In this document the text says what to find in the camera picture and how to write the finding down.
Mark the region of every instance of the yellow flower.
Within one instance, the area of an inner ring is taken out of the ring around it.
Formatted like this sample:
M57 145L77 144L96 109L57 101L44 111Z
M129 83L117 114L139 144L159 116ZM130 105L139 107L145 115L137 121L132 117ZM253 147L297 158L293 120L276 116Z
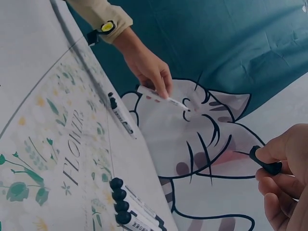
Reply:
M38 217L38 222L33 222L36 225L37 231L48 231L48 227L42 218Z
M21 126L25 125L25 124L26 124L26 119L22 116L22 117L19 119L18 124L21 125Z
M105 198L106 198L107 203L108 203L109 205L113 205L114 200L113 200L113 198L112 198L111 193L108 192L108 191L103 191L103 194L105 195Z
M53 94L54 94L55 96L58 96L58 91L57 91L56 89L53 89Z
M41 96L37 97L37 105L40 106L40 107L45 106L45 101Z

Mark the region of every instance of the marker cap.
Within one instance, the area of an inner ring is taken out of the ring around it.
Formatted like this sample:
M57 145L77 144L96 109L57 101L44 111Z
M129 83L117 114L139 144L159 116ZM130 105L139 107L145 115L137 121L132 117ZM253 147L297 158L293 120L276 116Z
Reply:
M121 225L126 225L131 220L131 214L125 211L118 212L118 214L115 215L115 220Z
M112 198L115 201L122 201L124 200L124 198L126 197L127 193L125 190L123 189L116 189L114 190L114 192L112 193Z
M259 164L260 166L262 166L268 173L270 173L271 175L275 176L278 173L280 173L281 168L282 168L282 163L281 162L277 162L277 163L272 163L272 164L266 164L262 161L260 161L257 157L256 157L256 151L260 148L260 146L253 146L253 148L250 150L249 153L249 157L255 161L257 164Z
M128 211L129 209L129 203L126 201L117 201L117 203L115 204L115 211L121 212L121 211Z
M123 186L123 180L116 177L116 178L113 178L110 182L109 182L109 185L110 185L110 188L112 190L115 190L115 189L119 189Z

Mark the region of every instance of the green fabric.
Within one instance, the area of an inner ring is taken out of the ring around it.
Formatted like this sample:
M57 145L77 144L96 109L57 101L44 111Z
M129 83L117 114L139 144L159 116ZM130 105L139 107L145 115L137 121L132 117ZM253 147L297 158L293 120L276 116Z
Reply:
M172 77L205 88L251 93L252 112L308 72L308 15L303 0L112 0L133 29L169 64ZM73 12L84 34L91 31ZM103 42L93 51L119 92L137 79Z

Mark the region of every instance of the sleeve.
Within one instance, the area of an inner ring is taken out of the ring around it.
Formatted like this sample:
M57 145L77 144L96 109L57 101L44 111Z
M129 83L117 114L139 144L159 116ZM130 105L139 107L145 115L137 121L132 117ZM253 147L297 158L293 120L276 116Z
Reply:
M93 29L100 29L102 25L112 23L113 30L101 35L107 43L112 43L117 36L133 24L131 17L121 7L111 5L107 0L66 1Z

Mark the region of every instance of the cartoon cat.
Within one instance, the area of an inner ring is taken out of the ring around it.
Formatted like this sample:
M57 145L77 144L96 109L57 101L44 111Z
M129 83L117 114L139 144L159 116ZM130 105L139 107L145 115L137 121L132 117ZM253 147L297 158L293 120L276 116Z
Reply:
M250 95L175 79L172 98L191 111L134 92L122 100L144 135L179 230L253 230L264 212L254 179L259 166L249 151L263 142L237 123Z

